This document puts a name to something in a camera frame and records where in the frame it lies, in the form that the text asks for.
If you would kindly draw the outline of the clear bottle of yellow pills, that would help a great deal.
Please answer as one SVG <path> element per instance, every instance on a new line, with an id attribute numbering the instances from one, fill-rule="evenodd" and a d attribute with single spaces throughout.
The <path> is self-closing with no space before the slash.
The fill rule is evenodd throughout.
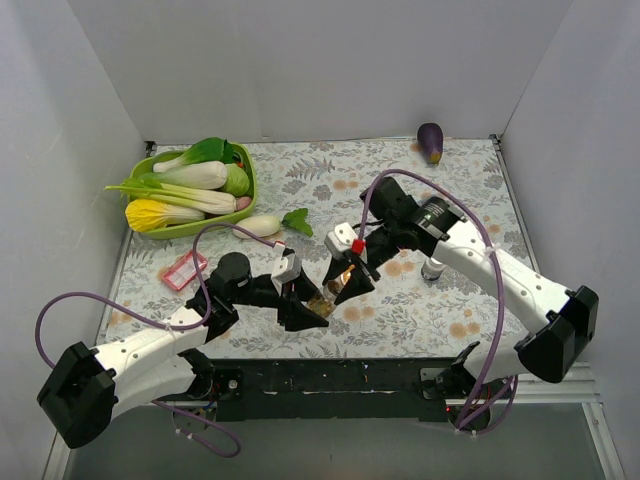
<path id="1" fill-rule="evenodd" d="M 307 307 L 317 315 L 328 318 L 336 309 L 336 299 L 344 288 L 340 277 L 330 280 L 308 302 Z"/>

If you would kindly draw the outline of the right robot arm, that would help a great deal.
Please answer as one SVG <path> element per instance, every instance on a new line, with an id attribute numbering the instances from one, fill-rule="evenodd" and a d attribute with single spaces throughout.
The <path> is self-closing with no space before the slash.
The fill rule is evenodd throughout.
<path id="1" fill-rule="evenodd" d="M 481 287 L 525 330 L 468 346 L 441 381 L 452 380 L 460 395 L 471 398 L 493 380 L 523 373 L 549 383 L 564 379 L 595 334 L 599 298 L 593 290 L 571 290 L 533 271 L 493 244 L 479 219 L 452 201 L 432 196 L 417 202 L 390 177 L 361 198 L 379 226 L 357 233 L 342 223 L 325 237 L 332 259 L 323 281 L 348 276 L 337 304 L 373 291 L 379 268 L 400 251 L 419 251 Z"/>

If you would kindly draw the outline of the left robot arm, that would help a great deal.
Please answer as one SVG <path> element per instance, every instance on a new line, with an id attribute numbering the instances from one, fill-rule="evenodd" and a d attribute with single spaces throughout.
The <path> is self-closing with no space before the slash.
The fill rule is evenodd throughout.
<path id="1" fill-rule="evenodd" d="M 253 276 L 247 256 L 224 255 L 196 295 L 158 328 L 112 343 L 68 347 L 52 369 L 37 402 L 71 448 L 97 438 L 112 419 L 171 395 L 200 400 L 220 393 L 211 360 L 198 347 L 228 331 L 237 306 L 273 308 L 288 332 L 325 328 L 328 321 L 308 302 L 319 292 L 292 250 L 270 274 Z"/>

